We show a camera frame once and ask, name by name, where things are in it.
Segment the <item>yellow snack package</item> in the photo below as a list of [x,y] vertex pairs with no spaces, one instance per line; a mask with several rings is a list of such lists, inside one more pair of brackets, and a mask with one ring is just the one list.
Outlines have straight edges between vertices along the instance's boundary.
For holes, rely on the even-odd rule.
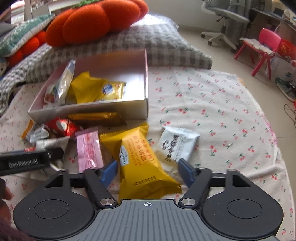
[[124,82],[105,82],[96,101],[122,99]]
[[77,104],[93,102],[98,98],[99,90],[107,79],[94,78],[89,72],[83,72],[72,80],[68,95],[74,95]]
[[116,112],[80,113],[68,115],[77,124],[88,128],[91,126],[120,126],[124,121]]
[[127,131],[101,134],[101,142],[120,163],[121,199],[160,199],[181,193],[181,185],[166,174],[145,136],[148,124]]

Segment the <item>gray office chair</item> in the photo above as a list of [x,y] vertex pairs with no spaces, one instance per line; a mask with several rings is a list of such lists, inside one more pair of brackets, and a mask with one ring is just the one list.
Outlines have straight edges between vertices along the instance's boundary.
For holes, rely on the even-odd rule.
[[238,21],[240,23],[244,23],[244,24],[248,24],[249,23],[249,19],[231,12],[227,9],[229,9],[231,6],[242,6],[239,3],[234,3],[231,2],[230,0],[206,0],[206,4],[205,4],[205,8],[209,11],[214,12],[216,15],[221,16],[222,18],[224,18],[224,24],[222,26],[221,32],[217,33],[217,32],[202,32],[202,38],[205,38],[205,36],[210,36],[212,37],[209,41],[208,41],[208,45],[212,45],[212,41],[215,40],[224,40],[231,48],[232,51],[235,52],[237,50],[237,46],[232,43],[229,38],[225,35],[225,31],[226,31],[226,21],[228,18],[231,18],[235,21]]

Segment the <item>orange pillow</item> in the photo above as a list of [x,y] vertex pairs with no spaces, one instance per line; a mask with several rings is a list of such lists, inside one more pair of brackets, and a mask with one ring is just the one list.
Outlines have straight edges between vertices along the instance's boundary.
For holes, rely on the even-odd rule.
[[35,35],[35,37],[39,40],[39,46],[43,45],[46,43],[45,41],[45,31],[40,31]]
[[19,49],[13,56],[7,58],[8,66],[11,68],[21,62],[23,59],[22,50]]
[[148,13],[144,0],[102,0],[71,8],[48,26],[46,43],[53,47],[97,40],[109,31],[121,31]]
[[21,47],[22,56],[27,57],[39,48],[39,40],[37,37],[30,38],[28,42]]

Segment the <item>blue logo on package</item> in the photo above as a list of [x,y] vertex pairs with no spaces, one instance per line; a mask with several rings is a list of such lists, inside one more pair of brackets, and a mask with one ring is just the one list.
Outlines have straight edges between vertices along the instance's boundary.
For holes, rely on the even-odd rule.
[[103,93],[104,93],[105,95],[110,94],[112,91],[113,91],[113,87],[112,87],[111,84],[106,84],[106,85],[103,87]]

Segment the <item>pink snack package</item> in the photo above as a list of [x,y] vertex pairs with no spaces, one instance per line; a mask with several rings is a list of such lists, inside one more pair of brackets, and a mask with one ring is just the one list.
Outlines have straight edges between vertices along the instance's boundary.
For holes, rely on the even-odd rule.
[[90,167],[104,166],[98,131],[77,136],[77,156],[80,173]]

